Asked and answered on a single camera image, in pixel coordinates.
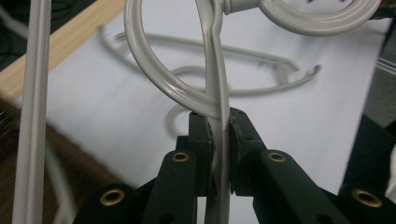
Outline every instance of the wooden table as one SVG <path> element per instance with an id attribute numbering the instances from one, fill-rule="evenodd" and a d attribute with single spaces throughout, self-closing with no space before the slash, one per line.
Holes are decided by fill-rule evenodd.
<path id="1" fill-rule="evenodd" d="M 119 15 L 124 0 L 98 0 L 50 36 L 49 70 L 51 71 L 88 39 L 96 34 L 96 27 L 107 24 Z M 0 72 L 0 97 L 14 102 L 21 96 L 26 55 Z"/>

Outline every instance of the white sheet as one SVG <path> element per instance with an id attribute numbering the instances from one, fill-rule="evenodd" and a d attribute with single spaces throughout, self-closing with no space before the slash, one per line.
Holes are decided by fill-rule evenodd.
<path id="1" fill-rule="evenodd" d="M 316 12 L 345 6 L 335 0 L 317 0 L 310 5 L 295 0 L 293 4 Z M 193 1 L 145 1 L 143 14 L 148 32 L 202 39 Z M 247 112 L 267 147 L 288 152 L 319 186 L 334 193 L 347 167 L 388 24 L 368 21 L 347 34 L 309 37 L 277 27 L 258 9 L 224 17 L 223 44 L 293 59 L 302 71 L 291 79 L 303 76 L 315 64 L 322 65 L 318 77 L 308 84 L 232 98 L 231 106 Z M 108 36 L 122 30 L 121 15 L 106 26 Z M 154 47 L 170 69 L 204 64 L 199 49 L 164 43 Z M 235 88 L 274 86 L 277 82 L 270 67 L 248 57 L 226 54 L 226 66 Z M 194 85 L 204 83 L 200 77 L 186 80 Z M 49 122 L 135 186 L 155 177 L 163 156 L 175 148 L 176 139 L 164 127 L 165 115 L 174 105 L 145 77 L 115 60 L 97 36 L 49 76 Z M 187 113 L 177 119 L 184 130 L 187 123 Z M 257 223 L 251 199 L 233 197 L 230 220 Z"/>

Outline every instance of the white rod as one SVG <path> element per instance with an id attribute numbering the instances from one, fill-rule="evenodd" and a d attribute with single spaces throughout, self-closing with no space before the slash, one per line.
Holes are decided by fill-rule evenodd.
<path id="1" fill-rule="evenodd" d="M 50 0 L 32 0 L 13 224 L 42 223 Z"/>

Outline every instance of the brass insert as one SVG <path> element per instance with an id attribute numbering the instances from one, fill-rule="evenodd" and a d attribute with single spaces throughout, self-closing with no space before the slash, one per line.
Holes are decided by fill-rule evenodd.
<path id="1" fill-rule="evenodd" d="M 381 207 L 382 201 L 374 194 L 364 189 L 353 189 L 352 195 L 356 201 L 369 207 Z"/>
<path id="2" fill-rule="evenodd" d="M 102 195 L 100 203 L 104 206 L 112 206 L 122 201 L 124 197 L 125 193 L 121 189 L 110 189 Z"/>
<path id="3" fill-rule="evenodd" d="M 281 154 L 275 152 L 268 154 L 268 158 L 270 158 L 271 161 L 277 161 L 277 162 L 282 162 L 286 159 Z"/>
<path id="4" fill-rule="evenodd" d="M 190 158 L 189 154 L 184 152 L 178 152 L 173 154 L 172 160 L 174 161 L 187 161 Z"/>

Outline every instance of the screw hole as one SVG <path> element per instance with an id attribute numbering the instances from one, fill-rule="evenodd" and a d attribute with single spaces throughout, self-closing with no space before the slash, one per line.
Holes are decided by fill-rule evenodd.
<path id="1" fill-rule="evenodd" d="M 175 220 L 175 217 L 171 213 L 164 213 L 160 216 L 160 223 L 162 224 L 169 224 Z"/>
<path id="2" fill-rule="evenodd" d="M 317 221 L 320 224 L 332 224 L 332 219 L 330 217 L 328 217 L 326 215 L 322 215 L 322 214 L 318 215 Z"/>
<path id="3" fill-rule="evenodd" d="M 268 157 L 272 160 L 272 161 L 279 161 L 279 162 L 281 162 L 281 161 L 284 161 L 286 158 L 284 157 L 284 156 L 282 156 L 282 155 L 280 155 L 279 153 L 270 153 L 269 155 L 268 155 Z"/>
<path id="4" fill-rule="evenodd" d="M 121 189 L 110 189 L 102 195 L 100 203 L 104 206 L 112 206 L 121 202 L 124 197 L 125 193 Z"/>
<path id="5" fill-rule="evenodd" d="M 363 189 L 354 189 L 352 195 L 358 202 L 367 205 L 369 207 L 381 207 L 382 201 L 374 194 Z"/>
<path id="6" fill-rule="evenodd" d="M 189 154 L 184 152 L 178 152 L 172 156 L 172 160 L 174 161 L 187 161 L 189 159 Z"/>

